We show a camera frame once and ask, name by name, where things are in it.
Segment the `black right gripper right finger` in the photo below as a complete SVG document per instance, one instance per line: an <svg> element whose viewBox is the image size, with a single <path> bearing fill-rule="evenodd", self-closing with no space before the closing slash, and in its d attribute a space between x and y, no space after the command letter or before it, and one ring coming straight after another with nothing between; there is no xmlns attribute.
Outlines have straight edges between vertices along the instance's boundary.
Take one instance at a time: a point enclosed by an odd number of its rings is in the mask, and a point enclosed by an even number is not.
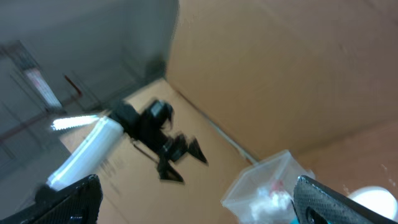
<svg viewBox="0 0 398 224"><path fill-rule="evenodd" d="M307 175L301 175L297 178L292 204L300 224L397 223L360 205Z"/></svg>

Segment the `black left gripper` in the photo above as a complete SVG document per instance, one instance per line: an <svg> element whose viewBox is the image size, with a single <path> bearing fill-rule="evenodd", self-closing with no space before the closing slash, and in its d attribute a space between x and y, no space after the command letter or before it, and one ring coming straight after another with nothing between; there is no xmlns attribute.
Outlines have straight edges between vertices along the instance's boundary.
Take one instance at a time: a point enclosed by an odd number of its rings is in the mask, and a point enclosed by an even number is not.
<svg viewBox="0 0 398 224"><path fill-rule="evenodd" d="M157 165L157 171L159 173L160 180L184 183L183 177L169 164L168 161L177 162L187 153L191 154L204 164L208 163L196 138L189 141L184 134L178 134L174 138L168 138L159 151L160 160Z"/></svg>

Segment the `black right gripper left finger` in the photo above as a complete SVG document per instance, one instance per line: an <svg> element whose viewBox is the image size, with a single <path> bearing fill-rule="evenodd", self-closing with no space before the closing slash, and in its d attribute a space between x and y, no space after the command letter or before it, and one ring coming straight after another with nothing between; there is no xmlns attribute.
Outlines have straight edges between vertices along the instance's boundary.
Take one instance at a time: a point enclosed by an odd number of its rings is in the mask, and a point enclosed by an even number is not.
<svg viewBox="0 0 398 224"><path fill-rule="evenodd" d="M33 205L2 219L1 223L96 224L102 200L100 179L90 174L59 191L48 185L40 186Z"/></svg>

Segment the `red snack wrapper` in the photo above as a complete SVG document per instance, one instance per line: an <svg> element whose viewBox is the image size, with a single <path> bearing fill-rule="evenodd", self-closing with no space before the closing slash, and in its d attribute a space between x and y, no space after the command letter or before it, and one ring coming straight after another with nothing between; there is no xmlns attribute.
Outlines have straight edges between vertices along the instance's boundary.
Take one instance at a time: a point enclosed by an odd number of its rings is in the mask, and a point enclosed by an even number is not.
<svg viewBox="0 0 398 224"><path fill-rule="evenodd" d="M282 180L275 180L270 187L269 195L279 194L280 192L285 192L284 183Z"/></svg>

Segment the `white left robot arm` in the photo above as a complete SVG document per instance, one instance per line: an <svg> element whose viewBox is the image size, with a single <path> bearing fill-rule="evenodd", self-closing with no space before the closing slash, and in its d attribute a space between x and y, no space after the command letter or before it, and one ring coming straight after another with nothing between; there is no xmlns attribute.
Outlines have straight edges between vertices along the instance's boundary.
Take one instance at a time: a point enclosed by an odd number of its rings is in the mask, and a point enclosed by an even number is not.
<svg viewBox="0 0 398 224"><path fill-rule="evenodd" d="M173 116L172 105L158 99L152 100L140 113L132 105L121 103L107 116L94 116L96 124L92 131L49 176L46 184L59 191L94 173L124 135L157 155L155 162L159 179L183 183L183 177L170 165L171 162L176 163L187 154L204 164L208 161L196 138L165 134L164 124L171 124Z"/></svg>

